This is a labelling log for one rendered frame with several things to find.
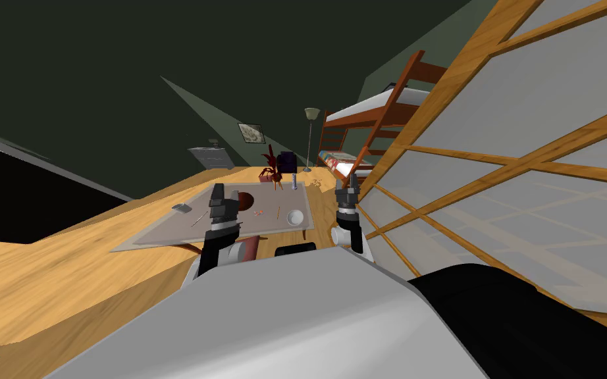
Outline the grey table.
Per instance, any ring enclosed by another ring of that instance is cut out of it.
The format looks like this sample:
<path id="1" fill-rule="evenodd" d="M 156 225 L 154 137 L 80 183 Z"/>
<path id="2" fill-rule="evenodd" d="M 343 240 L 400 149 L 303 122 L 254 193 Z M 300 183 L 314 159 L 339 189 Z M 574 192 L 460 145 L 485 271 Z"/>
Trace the grey table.
<path id="1" fill-rule="evenodd" d="M 315 225 L 305 183 L 297 182 L 297 185 L 297 190 L 293 190 L 292 183 L 285 182 L 283 189 L 275 190 L 272 185 L 267 183 L 226 183 L 224 185 L 226 197 L 232 190 L 248 192 L 254 197 L 253 206 L 238 213 L 238 222 L 241 226 L 240 237 L 313 229 Z M 201 214 L 209 211 L 212 188 L 213 186 L 209 185 L 185 202 L 191 206 L 191 212 L 182 214 L 170 211 L 141 232 L 113 248 L 112 251 L 202 242 L 205 232 L 211 226 L 209 212 L 193 228 L 190 226 Z M 277 220 L 278 206 L 281 209 Z M 299 226 L 291 226 L 286 221 L 286 215 L 293 210 L 300 210 L 304 213 L 304 221 Z M 264 211 L 264 214 L 255 216 L 255 211 Z"/>

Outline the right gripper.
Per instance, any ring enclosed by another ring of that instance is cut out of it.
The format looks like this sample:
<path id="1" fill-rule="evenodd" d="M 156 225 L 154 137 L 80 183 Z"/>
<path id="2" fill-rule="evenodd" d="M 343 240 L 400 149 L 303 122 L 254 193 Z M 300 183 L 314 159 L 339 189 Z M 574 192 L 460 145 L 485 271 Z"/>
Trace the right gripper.
<path id="1" fill-rule="evenodd" d="M 356 173 L 352 173 L 349 179 L 349 187 L 344 188 L 342 180 L 336 180 L 334 194 L 338 203 L 338 212 L 342 214 L 356 214 L 356 205 L 359 195 L 359 179 Z"/>

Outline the floor lamp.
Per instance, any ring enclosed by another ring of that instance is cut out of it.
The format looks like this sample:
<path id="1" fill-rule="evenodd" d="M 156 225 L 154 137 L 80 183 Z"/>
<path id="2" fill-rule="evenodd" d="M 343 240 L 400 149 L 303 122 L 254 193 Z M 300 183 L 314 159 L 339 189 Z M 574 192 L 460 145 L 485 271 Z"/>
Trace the floor lamp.
<path id="1" fill-rule="evenodd" d="M 309 123 L 309 132 L 308 132 L 308 141 L 307 141 L 307 150 L 306 150 L 306 166 L 303 169 L 303 172 L 311 171 L 311 140 L 312 140 L 312 129 L 313 129 L 313 121 L 318 118 L 320 110 L 317 108 L 306 108 L 305 115 Z"/>

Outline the red potted plant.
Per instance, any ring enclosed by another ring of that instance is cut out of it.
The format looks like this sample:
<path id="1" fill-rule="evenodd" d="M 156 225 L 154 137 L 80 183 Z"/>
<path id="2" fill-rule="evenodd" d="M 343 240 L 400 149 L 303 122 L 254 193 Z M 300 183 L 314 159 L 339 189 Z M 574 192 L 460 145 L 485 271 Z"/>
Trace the red potted plant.
<path id="1" fill-rule="evenodd" d="M 273 147 L 271 144 L 269 146 L 269 154 L 263 154 L 263 156 L 267 160 L 267 167 L 265 167 L 262 172 L 259 174 L 259 181 L 266 180 L 267 178 L 274 185 L 274 189 L 280 187 L 283 190 L 282 186 L 282 174 L 278 170 L 277 158 L 273 154 Z"/>

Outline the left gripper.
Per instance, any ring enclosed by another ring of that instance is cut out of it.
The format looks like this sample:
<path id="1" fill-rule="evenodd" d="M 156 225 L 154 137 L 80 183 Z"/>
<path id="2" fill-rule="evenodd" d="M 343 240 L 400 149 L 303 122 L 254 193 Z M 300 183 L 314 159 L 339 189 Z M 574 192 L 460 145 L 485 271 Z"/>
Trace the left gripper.
<path id="1" fill-rule="evenodd" d="M 212 226 L 235 226 L 240 211 L 240 192 L 232 190 L 229 199 L 225 199 L 224 184 L 214 183 L 209 207 Z"/>

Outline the dark purple box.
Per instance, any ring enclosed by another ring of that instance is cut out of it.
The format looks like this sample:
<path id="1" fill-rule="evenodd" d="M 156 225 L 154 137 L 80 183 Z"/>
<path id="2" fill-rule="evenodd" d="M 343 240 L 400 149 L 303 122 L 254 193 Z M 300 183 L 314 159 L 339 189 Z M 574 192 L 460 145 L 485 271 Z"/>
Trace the dark purple box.
<path id="1" fill-rule="evenodd" d="M 282 151 L 277 156 L 277 170 L 283 174 L 295 174 L 298 171 L 297 156 L 293 151 Z"/>

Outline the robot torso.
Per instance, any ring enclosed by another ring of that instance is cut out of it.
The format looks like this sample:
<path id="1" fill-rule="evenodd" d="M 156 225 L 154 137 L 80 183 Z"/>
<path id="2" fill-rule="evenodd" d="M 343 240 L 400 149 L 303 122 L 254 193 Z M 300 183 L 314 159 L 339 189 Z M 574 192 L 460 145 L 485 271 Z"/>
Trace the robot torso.
<path id="1" fill-rule="evenodd" d="M 219 266 L 44 379 L 488 379 L 423 295 L 340 247 Z"/>

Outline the wooden framed window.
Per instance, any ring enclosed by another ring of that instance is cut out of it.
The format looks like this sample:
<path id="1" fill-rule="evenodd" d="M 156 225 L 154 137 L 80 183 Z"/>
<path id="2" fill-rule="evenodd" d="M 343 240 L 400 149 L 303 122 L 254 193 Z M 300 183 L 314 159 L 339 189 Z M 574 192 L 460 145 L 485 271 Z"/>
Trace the wooden framed window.
<path id="1" fill-rule="evenodd" d="M 362 190 L 379 266 L 485 263 L 607 326 L 607 0 L 496 0 Z"/>

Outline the grey dresser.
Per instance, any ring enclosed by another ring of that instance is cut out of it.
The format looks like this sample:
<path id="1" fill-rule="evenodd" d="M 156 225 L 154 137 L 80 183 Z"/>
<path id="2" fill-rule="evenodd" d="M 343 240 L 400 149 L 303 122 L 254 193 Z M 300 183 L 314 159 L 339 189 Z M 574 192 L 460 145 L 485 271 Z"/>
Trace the grey dresser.
<path id="1" fill-rule="evenodd" d="M 232 162 L 226 150 L 219 147 L 217 139 L 209 139 L 211 147 L 193 147 L 188 151 L 207 169 L 226 168 L 232 169 L 235 164 Z"/>

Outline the red-brown chair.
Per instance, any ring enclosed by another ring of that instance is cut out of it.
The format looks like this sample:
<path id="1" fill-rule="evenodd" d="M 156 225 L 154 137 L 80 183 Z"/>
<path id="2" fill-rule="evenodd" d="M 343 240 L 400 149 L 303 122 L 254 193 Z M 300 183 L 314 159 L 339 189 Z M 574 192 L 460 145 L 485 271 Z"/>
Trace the red-brown chair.
<path id="1" fill-rule="evenodd" d="M 239 261 L 247 262 L 247 261 L 256 260 L 259 242 L 262 240 L 268 240 L 268 238 L 261 237 L 261 236 L 252 236 L 250 238 L 240 240 L 238 242 L 240 244 L 240 248 L 239 248 L 240 260 Z"/>

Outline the framed wall picture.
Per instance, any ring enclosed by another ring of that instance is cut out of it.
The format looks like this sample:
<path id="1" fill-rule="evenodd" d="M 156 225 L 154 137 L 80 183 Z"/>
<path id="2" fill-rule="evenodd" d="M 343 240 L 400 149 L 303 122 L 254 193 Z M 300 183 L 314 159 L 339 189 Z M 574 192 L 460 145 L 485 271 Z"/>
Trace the framed wall picture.
<path id="1" fill-rule="evenodd" d="M 266 143 L 262 126 L 259 124 L 239 123 L 238 127 L 245 143 Z"/>

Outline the wooden bunk bed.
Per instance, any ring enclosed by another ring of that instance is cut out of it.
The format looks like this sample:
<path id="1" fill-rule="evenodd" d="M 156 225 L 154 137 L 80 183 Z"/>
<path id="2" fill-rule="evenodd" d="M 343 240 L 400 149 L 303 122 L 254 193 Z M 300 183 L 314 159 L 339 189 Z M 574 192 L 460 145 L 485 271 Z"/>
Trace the wooden bunk bed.
<path id="1" fill-rule="evenodd" d="M 423 62 L 424 54 L 423 50 L 414 53 L 398 81 L 379 94 L 341 111 L 325 112 L 318 161 L 326 165 L 341 184 L 350 185 L 352 174 L 359 176 L 359 183 L 368 177 L 375 164 L 365 161 L 365 157 L 382 157 L 386 153 L 385 149 L 373 149 L 373 141 L 377 138 L 395 140 L 400 134 L 397 129 L 406 126 L 428 96 L 428 91 L 408 88 L 408 82 L 437 84 L 444 76 L 446 67 Z M 352 129 L 369 130 L 357 155 L 349 155 L 342 150 Z"/>

